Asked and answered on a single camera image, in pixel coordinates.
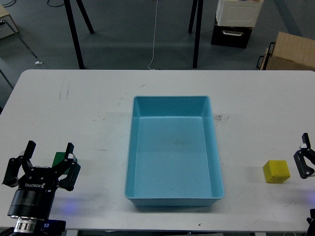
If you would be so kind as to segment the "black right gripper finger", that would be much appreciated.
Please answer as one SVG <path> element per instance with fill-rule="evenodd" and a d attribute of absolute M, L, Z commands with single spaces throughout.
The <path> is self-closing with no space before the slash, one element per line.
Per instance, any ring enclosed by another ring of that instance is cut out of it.
<path fill-rule="evenodd" d="M 294 161 L 296 163 L 300 178 L 307 179 L 315 176 L 315 169 L 308 166 L 305 159 L 307 158 L 313 165 L 315 164 L 315 151 L 311 148 L 308 133 L 302 135 L 302 144 L 295 152 Z"/>

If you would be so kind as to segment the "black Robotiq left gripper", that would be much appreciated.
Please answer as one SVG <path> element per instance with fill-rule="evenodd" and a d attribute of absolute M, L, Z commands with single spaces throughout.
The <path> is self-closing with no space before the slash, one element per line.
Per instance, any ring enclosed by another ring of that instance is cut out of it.
<path fill-rule="evenodd" d="M 30 159 L 35 147 L 34 141 L 28 141 L 24 154 L 8 161 L 2 183 L 9 187 L 18 186 L 7 214 L 11 218 L 48 219 L 57 187 L 72 191 L 79 175 L 81 166 L 78 161 L 68 157 L 74 151 L 72 143 L 67 144 L 64 160 L 52 167 L 55 178 L 50 175 L 49 168 L 33 168 Z M 20 167 L 25 175 L 19 179 Z"/>

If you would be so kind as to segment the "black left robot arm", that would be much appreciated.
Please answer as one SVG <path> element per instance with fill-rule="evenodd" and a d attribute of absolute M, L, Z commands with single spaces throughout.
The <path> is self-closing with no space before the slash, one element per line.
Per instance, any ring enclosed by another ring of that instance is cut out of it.
<path fill-rule="evenodd" d="M 35 142 L 29 141 L 22 155 L 8 161 L 2 183 L 18 188 L 7 214 L 17 222 L 1 232 L 2 236 L 60 236 L 65 231 L 65 221 L 49 216 L 56 190 L 72 191 L 80 172 L 77 158 L 69 157 L 74 145 L 68 143 L 63 158 L 52 167 L 32 165 L 35 147 Z"/>

